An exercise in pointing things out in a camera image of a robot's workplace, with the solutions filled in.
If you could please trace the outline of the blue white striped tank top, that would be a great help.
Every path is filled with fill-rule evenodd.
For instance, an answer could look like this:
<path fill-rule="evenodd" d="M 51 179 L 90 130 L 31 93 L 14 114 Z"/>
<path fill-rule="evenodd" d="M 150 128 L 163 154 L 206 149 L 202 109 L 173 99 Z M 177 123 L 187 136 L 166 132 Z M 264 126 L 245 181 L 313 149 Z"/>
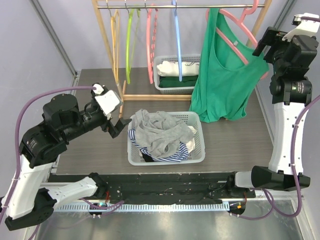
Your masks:
<path fill-rule="evenodd" d="M 135 129 L 129 129 L 128 132 L 128 137 L 131 141 L 131 143 L 138 148 L 139 150 L 139 156 L 142 157 L 142 154 L 146 154 L 151 156 L 149 151 L 147 150 L 147 147 L 141 147 L 137 144 L 136 138 L 135 138 Z M 162 158 L 154 158 L 151 156 L 154 160 L 153 163 L 155 162 L 165 162 L 165 163 L 180 163 L 181 161 L 186 161 L 189 157 L 189 153 L 186 147 L 186 144 L 180 142 L 179 143 L 179 148 L 176 153 L 173 155 L 167 156 L 167 157 L 162 157 Z"/>

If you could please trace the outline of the yellow plastic hanger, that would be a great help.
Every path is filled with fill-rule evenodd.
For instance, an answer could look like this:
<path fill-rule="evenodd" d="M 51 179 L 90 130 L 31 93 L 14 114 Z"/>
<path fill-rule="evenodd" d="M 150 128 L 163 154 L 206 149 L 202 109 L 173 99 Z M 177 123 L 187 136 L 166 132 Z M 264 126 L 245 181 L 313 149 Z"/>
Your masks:
<path fill-rule="evenodd" d="M 119 83 L 119 31 L 120 31 L 120 15 L 116 10 L 110 18 L 111 38 L 112 38 L 112 70 L 115 83 Z"/>

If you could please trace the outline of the pink hanger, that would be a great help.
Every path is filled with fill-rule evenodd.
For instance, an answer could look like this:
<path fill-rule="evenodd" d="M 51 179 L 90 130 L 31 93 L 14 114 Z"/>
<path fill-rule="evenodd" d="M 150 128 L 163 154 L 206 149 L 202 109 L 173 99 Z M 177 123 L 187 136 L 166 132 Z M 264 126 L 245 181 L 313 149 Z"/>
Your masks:
<path fill-rule="evenodd" d="M 247 47 L 250 47 L 250 46 L 257 47 L 258 41 L 256 40 L 256 34 L 262 24 L 262 20 L 265 18 L 265 15 L 270 7 L 271 2 L 272 2 L 271 0 L 266 0 L 264 2 L 262 10 L 258 15 L 258 18 L 253 26 L 252 31 L 250 31 L 246 27 L 244 21 L 246 16 L 252 15 L 257 10 L 259 5 L 258 0 L 254 0 L 252 2 L 252 6 L 248 6 L 248 5 L 244 6 L 241 16 L 239 18 L 237 18 L 235 15 L 233 15 L 229 11 L 222 8 L 220 8 L 219 13 L 229 18 L 232 22 L 234 22 L 242 30 L 242 32 L 247 36 L 248 38 L 246 43 Z M 237 47 L 226 37 L 226 35 L 219 28 L 216 30 L 216 32 L 226 42 L 226 44 L 235 52 L 235 54 L 240 58 L 240 60 L 244 64 L 249 63 L 248 60 L 245 58 L 245 56 L 237 49 Z"/>
<path fill-rule="evenodd" d="M 157 34 L 157 20 L 158 20 L 158 9 L 149 8 L 147 10 L 146 20 L 146 56 L 147 56 L 147 70 L 149 83 L 154 82 L 154 58 L 155 58 L 155 47 L 156 47 L 156 34 Z"/>

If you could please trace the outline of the green tank top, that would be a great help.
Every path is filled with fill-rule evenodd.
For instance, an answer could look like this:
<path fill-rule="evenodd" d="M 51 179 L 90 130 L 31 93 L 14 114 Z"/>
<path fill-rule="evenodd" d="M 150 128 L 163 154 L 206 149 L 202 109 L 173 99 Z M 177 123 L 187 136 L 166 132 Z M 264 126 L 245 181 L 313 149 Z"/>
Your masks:
<path fill-rule="evenodd" d="M 253 51 L 240 42 L 218 8 L 210 9 L 189 107 L 202 122 L 236 121 L 247 115 L 249 97 L 269 71 L 264 56 Z"/>

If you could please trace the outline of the blue plastic hanger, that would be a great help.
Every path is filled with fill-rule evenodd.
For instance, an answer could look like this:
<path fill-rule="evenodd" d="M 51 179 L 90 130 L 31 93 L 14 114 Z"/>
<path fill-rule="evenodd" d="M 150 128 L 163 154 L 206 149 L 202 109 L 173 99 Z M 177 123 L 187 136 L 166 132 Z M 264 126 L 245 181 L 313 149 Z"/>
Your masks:
<path fill-rule="evenodd" d="M 177 13 L 177 1 L 172 0 L 171 4 L 174 6 L 173 8 L 173 20 L 176 34 L 176 49 L 177 49 L 177 62 L 178 62 L 178 80 L 182 82 L 183 79 L 183 69 L 182 69 L 182 55 L 181 55 L 181 36 L 180 36 L 180 26 L 179 19 Z"/>

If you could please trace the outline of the grey tank top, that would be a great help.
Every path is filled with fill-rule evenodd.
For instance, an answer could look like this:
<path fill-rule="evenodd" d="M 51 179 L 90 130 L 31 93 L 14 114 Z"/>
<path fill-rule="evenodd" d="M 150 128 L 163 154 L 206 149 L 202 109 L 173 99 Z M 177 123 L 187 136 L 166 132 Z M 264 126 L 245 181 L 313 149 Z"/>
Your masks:
<path fill-rule="evenodd" d="M 132 117 L 136 143 L 154 158 L 165 158 L 179 149 L 180 143 L 187 144 L 194 138 L 189 126 L 165 111 L 150 113 L 138 110 Z"/>

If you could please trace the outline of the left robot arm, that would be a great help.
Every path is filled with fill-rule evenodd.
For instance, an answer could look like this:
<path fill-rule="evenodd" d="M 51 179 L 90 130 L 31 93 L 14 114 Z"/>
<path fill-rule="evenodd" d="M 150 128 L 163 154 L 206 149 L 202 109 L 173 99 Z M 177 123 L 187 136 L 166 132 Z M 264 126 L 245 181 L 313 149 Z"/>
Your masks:
<path fill-rule="evenodd" d="M 116 138 L 131 122 L 120 118 L 112 124 L 111 113 L 121 105 L 121 98 L 109 90 L 93 93 L 84 110 L 79 109 L 74 95 L 64 93 L 43 106 L 43 121 L 25 132 L 18 148 L 20 176 L 5 219 L 10 231 L 39 225 L 54 210 L 75 200 L 86 197 L 100 200 L 106 195 L 108 184 L 96 172 L 56 190 L 40 186 L 70 141 L 96 128 Z"/>

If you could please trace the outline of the lime green hanger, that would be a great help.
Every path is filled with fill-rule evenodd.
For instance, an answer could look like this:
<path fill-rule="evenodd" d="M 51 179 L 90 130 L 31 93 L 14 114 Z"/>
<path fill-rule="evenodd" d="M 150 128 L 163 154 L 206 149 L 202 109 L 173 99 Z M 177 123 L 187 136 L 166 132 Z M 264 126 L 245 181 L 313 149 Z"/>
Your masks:
<path fill-rule="evenodd" d="M 136 13 L 137 22 L 134 31 L 133 42 L 131 43 L 131 33 L 132 33 L 132 23 L 133 16 Z M 132 61 L 134 58 L 136 39 L 137 39 L 137 31 L 140 25 L 140 10 L 135 8 L 131 9 L 128 13 L 128 22 L 127 22 L 127 31 L 126 31 L 126 47 L 125 47 L 125 74 L 126 74 L 126 83 L 129 85 L 131 83 L 131 68 Z"/>

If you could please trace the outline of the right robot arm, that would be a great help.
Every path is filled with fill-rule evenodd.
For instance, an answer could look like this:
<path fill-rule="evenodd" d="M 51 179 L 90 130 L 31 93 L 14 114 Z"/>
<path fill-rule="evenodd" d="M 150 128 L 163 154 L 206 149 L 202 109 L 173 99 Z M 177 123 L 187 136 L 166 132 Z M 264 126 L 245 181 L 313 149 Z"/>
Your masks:
<path fill-rule="evenodd" d="M 318 30 L 296 26 L 284 32 L 268 27 L 257 43 L 253 56 L 269 47 L 263 59 L 273 67 L 269 86 L 275 114 L 273 151 L 267 167 L 255 165 L 228 177 L 225 190 L 230 197 L 238 197 L 244 188 L 289 192 L 310 186 L 302 166 L 302 140 L 313 87 L 305 75 L 317 56 Z"/>

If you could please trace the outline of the black tank top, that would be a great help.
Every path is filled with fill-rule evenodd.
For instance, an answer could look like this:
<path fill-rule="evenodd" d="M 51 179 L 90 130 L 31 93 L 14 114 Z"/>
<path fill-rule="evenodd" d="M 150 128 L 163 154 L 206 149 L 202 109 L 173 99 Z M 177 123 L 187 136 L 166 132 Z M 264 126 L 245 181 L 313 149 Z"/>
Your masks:
<path fill-rule="evenodd" d="M 154 159 L 147 154 L 142 154 L 142 158 L 144 159 L 144 161 L 146 163 L 153 163 L 154 162 Z"/>

